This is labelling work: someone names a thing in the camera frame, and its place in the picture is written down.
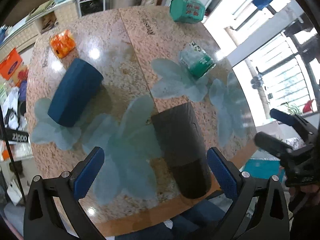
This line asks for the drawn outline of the right hand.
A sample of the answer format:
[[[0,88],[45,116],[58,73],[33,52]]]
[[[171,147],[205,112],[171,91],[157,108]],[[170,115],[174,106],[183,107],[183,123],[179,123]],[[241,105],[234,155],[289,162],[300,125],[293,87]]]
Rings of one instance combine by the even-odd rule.
[[[289,211],[296,214],[303,207],[319,204],[319,183],[289,188]]]

